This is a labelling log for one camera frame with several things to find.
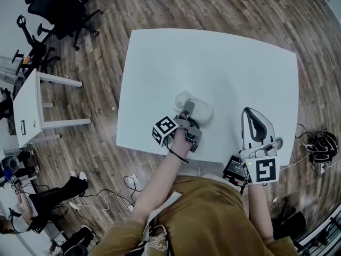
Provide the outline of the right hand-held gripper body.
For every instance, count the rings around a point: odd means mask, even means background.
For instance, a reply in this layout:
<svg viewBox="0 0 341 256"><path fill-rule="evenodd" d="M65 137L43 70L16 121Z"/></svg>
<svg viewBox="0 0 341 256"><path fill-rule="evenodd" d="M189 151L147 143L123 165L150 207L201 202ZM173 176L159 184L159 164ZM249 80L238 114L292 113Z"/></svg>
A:
<svg viewBox="0 0 341 256"><path fill-rule="evenodd" d="M278 150L283 145L283 139L276 137L274 141L252 146L242 136L243 147L239 152L241 167L248 184L265 185L279 180Z"/></svg>

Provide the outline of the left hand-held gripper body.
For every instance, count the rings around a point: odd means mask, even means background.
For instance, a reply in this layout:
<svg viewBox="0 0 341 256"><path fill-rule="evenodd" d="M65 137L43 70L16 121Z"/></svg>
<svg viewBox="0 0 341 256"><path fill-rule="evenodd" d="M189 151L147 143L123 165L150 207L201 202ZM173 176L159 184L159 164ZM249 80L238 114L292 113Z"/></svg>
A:
<svg viewBox="0 0 341 256"><path fill-rule="evenodd" d="M161 147L168 146L173 142L175 131L183 129L185 139L191 143L190 151L195 153L202 136L202 131L196 121L190 117L176 115L175 118L165 116L159 120L152 128L152 137Z"/></svg>

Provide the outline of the person's left hand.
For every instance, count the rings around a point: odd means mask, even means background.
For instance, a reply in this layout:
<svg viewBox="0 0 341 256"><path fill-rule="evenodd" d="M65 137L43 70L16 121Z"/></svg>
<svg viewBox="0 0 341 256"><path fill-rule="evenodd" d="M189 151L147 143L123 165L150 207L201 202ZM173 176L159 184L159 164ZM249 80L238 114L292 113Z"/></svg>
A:
<svg viewBox="0 0 341 256"><path fill-rule="evenodd" d="M185 131L183 129L177 129L171 147L172 151L186 157L191 147L192 143L186 140Z"/></svg>

